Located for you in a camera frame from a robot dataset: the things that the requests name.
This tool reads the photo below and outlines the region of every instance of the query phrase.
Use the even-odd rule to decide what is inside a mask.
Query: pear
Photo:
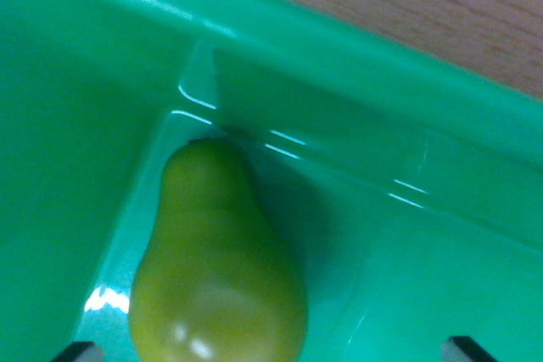
[[[142,362],[294,362],[305,289],[240,156],[218,140],[167,162],[129,310]]]

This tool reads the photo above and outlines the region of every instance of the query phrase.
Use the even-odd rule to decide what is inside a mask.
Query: green pear
[[[190,143],[166,164],[130,301],[142,362],[298,358],[307,325],[299,272],[224,142]]]

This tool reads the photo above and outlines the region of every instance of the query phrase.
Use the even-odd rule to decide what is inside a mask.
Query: black object
[[[51,362],[75,362],[90,348],[97,347],[97,345],[91,341],[86,342],[73,342],[58,354]]]
[[[443,344],[443,362],[498,362],[471,337],[450,337]]]

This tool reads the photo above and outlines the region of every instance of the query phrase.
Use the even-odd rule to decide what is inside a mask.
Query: plastic container
[[[311,302],[300,360],[543,359],[543,106],[280,0],[1,0],[0,355],[135,362],[161,166],[243,146]]]

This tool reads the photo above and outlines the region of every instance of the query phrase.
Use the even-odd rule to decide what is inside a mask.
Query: green plastic tray
[[[168,155],[223,135],[296,253],[304,362],[543,360],[543,106],[281,0],[0,0],[0,359],[126,311]]]

